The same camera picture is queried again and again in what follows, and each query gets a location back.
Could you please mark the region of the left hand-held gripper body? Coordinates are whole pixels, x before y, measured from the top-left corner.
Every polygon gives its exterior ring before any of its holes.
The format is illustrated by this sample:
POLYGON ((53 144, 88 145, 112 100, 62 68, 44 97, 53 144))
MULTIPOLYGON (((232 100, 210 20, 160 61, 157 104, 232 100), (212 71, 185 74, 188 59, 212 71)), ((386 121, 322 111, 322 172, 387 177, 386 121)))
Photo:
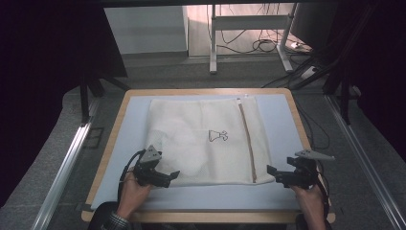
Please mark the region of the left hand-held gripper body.
POLYGON ((156 150, 153 145, 150 145, 140 153, 133 173, 141 186, 150 184, 155 187, 162 187, 164 181, 171 181, 170 175, 155 170, 161 159, 162 152, 156 150))

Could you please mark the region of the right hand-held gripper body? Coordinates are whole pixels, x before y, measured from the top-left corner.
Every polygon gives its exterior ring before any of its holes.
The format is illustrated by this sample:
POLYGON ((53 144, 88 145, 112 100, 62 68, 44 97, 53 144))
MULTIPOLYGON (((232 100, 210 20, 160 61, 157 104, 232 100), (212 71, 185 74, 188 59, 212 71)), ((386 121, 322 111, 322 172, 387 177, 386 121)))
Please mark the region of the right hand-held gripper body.
POLYGON ((295 152, 294 157, 287 157, 286 163, 293 166, 293 172, 278 171, 275 178, 282 178, 285 188, 298 186, 308 189, 318 181, 317 160, 334 160, 334 156, 322 154, 312 149, 303 149, 295 152))

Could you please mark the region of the white mesh laundry bag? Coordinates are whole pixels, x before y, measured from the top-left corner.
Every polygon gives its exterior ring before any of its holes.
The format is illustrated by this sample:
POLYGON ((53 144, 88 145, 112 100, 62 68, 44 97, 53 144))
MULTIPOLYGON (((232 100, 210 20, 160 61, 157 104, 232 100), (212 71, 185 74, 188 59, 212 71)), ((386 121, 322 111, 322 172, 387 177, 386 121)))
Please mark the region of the white mesh laundry bag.
POLYGON ((156 170, 178 172, 173 186, 272 182, 267 134, 254 97, 153 100, 146 145, 162 153, 156 170))

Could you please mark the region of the person's right hand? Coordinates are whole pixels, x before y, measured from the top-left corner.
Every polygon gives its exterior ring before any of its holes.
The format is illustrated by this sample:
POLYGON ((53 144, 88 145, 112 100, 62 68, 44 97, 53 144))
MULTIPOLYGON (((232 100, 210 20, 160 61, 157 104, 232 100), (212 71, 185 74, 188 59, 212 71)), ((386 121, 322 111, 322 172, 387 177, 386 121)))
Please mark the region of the person's right hand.
POLYGON ((298 186, 291 186, 300 208, 308 223, 316 223, 325 220, 323 195, 318 185, 313 185, 306 190, 298 186))

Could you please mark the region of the person's left hand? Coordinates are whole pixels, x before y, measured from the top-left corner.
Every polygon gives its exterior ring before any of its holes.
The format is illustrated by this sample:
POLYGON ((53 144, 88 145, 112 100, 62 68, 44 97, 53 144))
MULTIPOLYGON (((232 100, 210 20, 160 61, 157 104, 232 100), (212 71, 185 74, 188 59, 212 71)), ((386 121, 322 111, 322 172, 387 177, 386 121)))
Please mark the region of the person's left hand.
POLYGON ((134 174, 128 172, 124 178, 121 199, 116 214, 120 218, 130 220, 131 216, 147 199, 151 188, 151 185, 139 185, 134 174))

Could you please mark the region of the light blue table mat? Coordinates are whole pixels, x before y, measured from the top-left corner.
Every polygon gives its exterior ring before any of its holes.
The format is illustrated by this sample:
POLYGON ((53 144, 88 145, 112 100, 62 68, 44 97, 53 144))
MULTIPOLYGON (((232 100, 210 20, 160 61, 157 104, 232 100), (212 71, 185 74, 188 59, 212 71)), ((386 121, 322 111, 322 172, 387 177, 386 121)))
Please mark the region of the light blue table mat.
POLYGON ((266 170, 290 170, 287 157, 305 147, 294 107, 283 93, 132 96, 91 206, 116 200, 132 156, 155 147, 157 171, 178 176, 152 189, 145 211, 295 210, 294 192, 266 170))

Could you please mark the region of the wooden table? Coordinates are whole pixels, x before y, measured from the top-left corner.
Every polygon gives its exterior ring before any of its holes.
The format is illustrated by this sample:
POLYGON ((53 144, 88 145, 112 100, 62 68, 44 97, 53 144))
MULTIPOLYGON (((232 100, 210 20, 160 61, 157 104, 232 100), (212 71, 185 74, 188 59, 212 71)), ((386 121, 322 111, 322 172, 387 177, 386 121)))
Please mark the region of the wooden table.
MULTIPOLYGON (((129 158, 143 148, 147 109, 153 99, 199 100, 255 96, 271 149, 272 165, 294 168, 288 156, 309 147, 292 94, 284 88, 147 89, 125 93, 88 194, 85 221, 102 203, 115 201, 120 175, 129 158)), ((132 219, 138 222, 292 223, 299 214, 294 192, 276 182, 153 190, 132 219)))

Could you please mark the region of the dark floor vent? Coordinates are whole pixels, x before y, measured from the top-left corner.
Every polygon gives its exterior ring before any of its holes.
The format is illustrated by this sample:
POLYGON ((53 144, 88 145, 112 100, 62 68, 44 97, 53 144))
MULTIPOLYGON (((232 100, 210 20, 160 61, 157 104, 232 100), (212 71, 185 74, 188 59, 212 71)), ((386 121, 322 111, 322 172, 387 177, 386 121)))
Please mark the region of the dark floor vent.
POLYGON ((92 127, 85 138, 83 147, 91 150, 97 149, 102 140, 103 132, 103 127, 92 127))

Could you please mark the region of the black metal stand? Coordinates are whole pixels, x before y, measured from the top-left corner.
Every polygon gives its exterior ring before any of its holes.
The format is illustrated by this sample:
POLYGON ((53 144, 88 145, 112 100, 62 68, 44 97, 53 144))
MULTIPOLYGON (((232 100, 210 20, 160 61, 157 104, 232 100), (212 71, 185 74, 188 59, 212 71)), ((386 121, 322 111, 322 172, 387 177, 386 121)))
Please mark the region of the black metal stand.
POLYGON ((350 124, 349 102, 354 99, 350 94, 350 75, 344 65, 334 66, 323 86, 323 92, 332 95, 337 89, 340 89, 339 112, 346 125, 350 124))
POLYGON ((90 108, 88 101, 88 91, 99 98, 104 95, 104 88, 101 80, 105 80, 123 91, 130 90, 130 87, 123 82, 106 75, 99 77, 89 77, 82 75, 80 78, 79 92, 80 92, 80 106, 81 106, 81 126, 84 127, 90 121, 90 108))

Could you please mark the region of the white power strip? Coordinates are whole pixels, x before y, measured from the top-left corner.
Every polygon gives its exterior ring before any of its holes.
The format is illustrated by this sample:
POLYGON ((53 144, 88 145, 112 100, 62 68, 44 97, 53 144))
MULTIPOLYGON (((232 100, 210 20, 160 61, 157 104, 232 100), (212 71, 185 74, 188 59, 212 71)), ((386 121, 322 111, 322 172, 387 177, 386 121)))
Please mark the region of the white power strip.
POLYGON ((308 79, 309 77, 313 76, 315 73, 318 72, 318 68, 315 66, 310 66, 307 70, 305 70, 302 74, 301 74, 301 78, 303 80, 308 79))

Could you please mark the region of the white cabinet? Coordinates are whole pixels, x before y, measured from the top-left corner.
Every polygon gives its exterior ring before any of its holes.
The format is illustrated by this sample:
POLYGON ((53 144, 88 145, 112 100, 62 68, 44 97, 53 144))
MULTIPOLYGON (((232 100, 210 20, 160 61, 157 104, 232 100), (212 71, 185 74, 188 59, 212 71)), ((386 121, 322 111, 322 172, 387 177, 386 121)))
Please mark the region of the white cabinet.
POLYGON ((105 8, 104 12, 123 55, 188 50, 185 7, 105 8))

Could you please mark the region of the aluminium rail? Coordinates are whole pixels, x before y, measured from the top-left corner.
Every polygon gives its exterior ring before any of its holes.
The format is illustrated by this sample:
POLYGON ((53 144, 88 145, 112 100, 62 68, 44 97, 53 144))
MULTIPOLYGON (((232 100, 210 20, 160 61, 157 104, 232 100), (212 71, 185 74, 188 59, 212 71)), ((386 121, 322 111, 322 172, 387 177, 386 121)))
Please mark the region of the aluminium rail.
POLYGON ((83 143, 89 133, 92 124, 94 123, 99 105, 100 99, 94 99, 88 106, 89 117, 83 125, 79 126, 74 139, 59 167, 59 170, 50 187, 50 190, 37 213, 31 230, 47 230, 56 210, 56 207, 63 194, 63 191, 67 185, 70 174, 79 157, 79 153, 82 149, 83 143))
POLYGON ((335 101, 333 96, 325 95, 324 98, 332 111, 338 126, 342 129, 350 148, 355 155, 355 158, 371 184, 372 190, 384 209, 384 212, 386 213, 394 230, 406 230, 406 218, 403 216, 398 204, 395 202, 394 197, 372 165, 369 156, 365 152, 351 125, 348 125, 342 118, 339 111, 339 104, 335 101))

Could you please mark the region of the white metal desk frame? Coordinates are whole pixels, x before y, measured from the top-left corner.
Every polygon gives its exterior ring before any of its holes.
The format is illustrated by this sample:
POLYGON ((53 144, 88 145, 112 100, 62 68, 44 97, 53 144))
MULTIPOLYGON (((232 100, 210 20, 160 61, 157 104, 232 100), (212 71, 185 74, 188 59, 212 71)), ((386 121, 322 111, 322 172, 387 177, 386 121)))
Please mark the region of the white metal desk frame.
POLYGON ((276 15, 237 15, 217 16, 216 6, 212 5, 212 17, 209 32, 211 34, 210 73, 217 72, 216 32, 236 30, 283 30, 282 39, 276 44, 279 57, 286 73, 292 73, 293 67, 285 51, 285 45, 297 9, 294 3, 289 14, 276 15))

